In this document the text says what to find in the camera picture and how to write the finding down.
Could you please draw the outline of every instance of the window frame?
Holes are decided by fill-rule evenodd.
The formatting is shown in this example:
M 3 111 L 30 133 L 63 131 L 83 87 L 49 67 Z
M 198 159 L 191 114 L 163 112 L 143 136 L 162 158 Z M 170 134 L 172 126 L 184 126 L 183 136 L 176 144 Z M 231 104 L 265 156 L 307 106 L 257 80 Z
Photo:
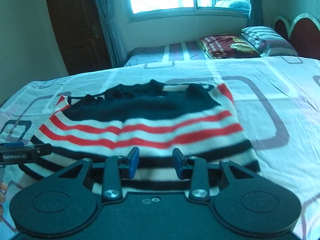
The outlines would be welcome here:
M 198 7 L 197 0 L 193 0 L 193 7 L 171 8 L 153 10 L 148 12 L 133 13 L 131 0 L 124 0 L 125 8 L 129 23 L 140 22 L 150 19 L 158 19 L 173 16 L 190 16 L 190 15 L 216 15 L 248 18 L 249 10 L 221 8 L 221 7 Z

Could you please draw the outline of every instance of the bed sheet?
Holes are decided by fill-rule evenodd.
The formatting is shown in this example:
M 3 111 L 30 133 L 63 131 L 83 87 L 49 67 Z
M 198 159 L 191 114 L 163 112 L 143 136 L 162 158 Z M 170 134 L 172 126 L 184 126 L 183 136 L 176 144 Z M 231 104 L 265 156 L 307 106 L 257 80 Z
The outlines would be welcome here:
M 99 94 L 118 84 L 143 84 L 151 79 L 167 85 L 225 82 L 262 176 L 291 190 L 301 201 L 302 214 L 294 233 L 301 239 L 319 238 L 320 61 L 314 59 L 159 62 L 32 82 L 0 108 L 0 142 L 28 144 L 35 129 L 52 114 L 60 95 Z M 6 168 L 4 179 L 24 187 L 34 182 L 16 166 Z
M 152 48 L 136 48 L 130 59 L 124 65 L 134 65 L 154 62 L 190 61 L 210 59 L 198 46 L 196 41 L 174 43 L 166 46 Z

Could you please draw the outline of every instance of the headboard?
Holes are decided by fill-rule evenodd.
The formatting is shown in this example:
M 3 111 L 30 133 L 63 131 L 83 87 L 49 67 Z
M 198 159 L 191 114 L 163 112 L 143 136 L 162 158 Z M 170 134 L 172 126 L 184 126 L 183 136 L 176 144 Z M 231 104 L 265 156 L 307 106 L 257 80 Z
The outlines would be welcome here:
M 310 14 L 297 16 L 290 25 L 282 16 L 276 18 L 274 30 L 295 48 L 300 57 L 320 60 L 320 23 Z

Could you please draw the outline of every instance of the door handle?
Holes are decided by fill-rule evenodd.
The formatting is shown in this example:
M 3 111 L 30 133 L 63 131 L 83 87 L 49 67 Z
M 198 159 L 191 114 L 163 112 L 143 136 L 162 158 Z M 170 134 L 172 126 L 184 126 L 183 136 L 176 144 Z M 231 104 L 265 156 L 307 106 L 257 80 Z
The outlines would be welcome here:
M 96 39 L 100 37 L 100 34 L 98 32 L 98 28 L 96 27 L 96 25 L 93 25 L 92 26 L 92 32 L 88 32 L 87 34 L 91 34 L 91 33 L 94 34 Z

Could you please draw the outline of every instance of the pillow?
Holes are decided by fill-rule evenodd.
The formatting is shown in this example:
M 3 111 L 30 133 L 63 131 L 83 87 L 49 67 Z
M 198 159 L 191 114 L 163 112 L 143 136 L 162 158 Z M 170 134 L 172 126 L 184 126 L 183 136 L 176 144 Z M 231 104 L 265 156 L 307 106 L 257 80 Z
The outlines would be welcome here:
M 260 57 L 255 48 L 232 33 L 204 37 L 198 45 L 211 59 Z
M 250 10 L 250 2 L 246 0 L 221 0 L 217 1 L 215 7 Z
M 269 56 L 298 56 L 294 47 L 270 27 L 254 26 L 242 29 L 246 39 L 260 53 Z

